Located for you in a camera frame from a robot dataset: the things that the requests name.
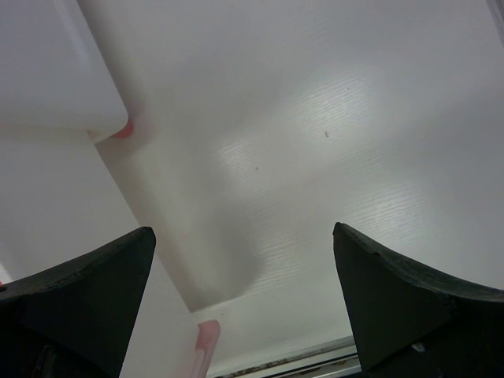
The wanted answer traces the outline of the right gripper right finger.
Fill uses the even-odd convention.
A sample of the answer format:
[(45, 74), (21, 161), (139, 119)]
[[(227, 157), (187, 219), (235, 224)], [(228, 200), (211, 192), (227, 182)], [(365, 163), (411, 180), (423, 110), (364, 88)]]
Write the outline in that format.
[(365, 377), (501, 377), (503, 292), (338, 223), (333, 250)]

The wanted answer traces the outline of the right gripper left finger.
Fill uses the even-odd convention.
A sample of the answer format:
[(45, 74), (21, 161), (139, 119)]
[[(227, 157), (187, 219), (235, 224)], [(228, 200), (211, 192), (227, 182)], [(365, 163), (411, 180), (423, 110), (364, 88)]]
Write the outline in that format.
[(3, 377), (118, 377), (156, 237), (141, 227), (1, 286)]

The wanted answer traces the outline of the light pink drawer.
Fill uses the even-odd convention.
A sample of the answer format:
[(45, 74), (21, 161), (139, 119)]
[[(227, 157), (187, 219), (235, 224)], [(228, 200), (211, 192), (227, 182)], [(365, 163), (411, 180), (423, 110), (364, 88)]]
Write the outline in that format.
[[(85, 131), (1, 130), (1, 275), (76, 258), (139, 222)], [(123, 377), (204, 377), (220, 334), (198, 323), (159, 260), (146, 284)]]

